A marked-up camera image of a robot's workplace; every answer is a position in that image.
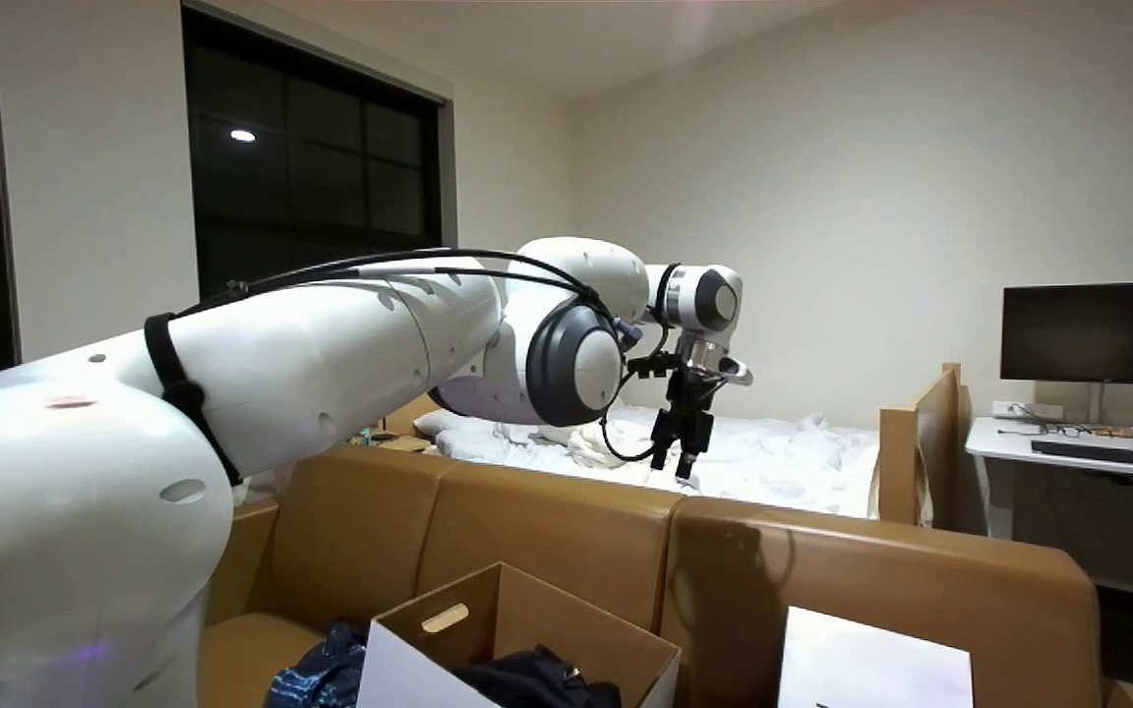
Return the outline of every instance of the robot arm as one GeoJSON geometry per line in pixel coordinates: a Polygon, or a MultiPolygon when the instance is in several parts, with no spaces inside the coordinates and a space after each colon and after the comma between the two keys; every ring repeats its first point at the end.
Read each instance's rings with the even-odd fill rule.
{"type": "Polygon", "coordinates": [[[191,703],[239,476],[274,479],[431,389],[496,420],[596,420],[674,374],[660,452],[704,450],[734,277],[596,242],[323,265],[0,374],[0,703],[191,703]],[[634,332],[681,332],[629,358],[634,332]]]}

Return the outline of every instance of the desk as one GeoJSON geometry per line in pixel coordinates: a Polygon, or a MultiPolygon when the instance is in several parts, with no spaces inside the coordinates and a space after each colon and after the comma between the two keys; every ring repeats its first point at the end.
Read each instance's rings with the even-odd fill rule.
{"type": "Polygon", "coordinates": [[[963,450],[976,459],[988,534],[1063,549],[1102,588],[1133,591],[1133,466],[1045,458],[1029,440],[1133,450],[1126,438],[976,419],[963,450]]]}
{"type": "Polygon", "coordinates": [[[1084,459],[1084,458],[1041,458],[1029,450],[1029,440],[1133,450],[1133,440],[1126,440],[1126,438],[1067,434],[1067,429],[1045,429],[1045,427],[995,420],[995,419],[976,419],[963,450],[976,459],[1020,459],[1020,466],[1045,466],[1045,467],[1133,476],[1133,466],[1084,459]]]}

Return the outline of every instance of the open cardboard box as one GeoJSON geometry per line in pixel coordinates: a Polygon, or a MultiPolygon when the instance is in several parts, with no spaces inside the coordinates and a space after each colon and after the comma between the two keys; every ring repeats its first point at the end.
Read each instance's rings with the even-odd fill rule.
{"type": "Polygon", "coordinates": [[[527,570],[482,566],[368,622],[356,708],[491,703],[455,668],[549,651],[587,681],[611,681],[625,708],[667,708],[681,651],[527,570]]]}

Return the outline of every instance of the computer monitor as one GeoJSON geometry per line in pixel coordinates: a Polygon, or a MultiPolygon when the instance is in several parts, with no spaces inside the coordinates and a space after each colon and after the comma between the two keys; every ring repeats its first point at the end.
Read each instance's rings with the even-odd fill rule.
{"type": "Polygon", "coordinates": [[[1133,284],[1003,288],[997,378],[1133,383],[1133,284]]]}

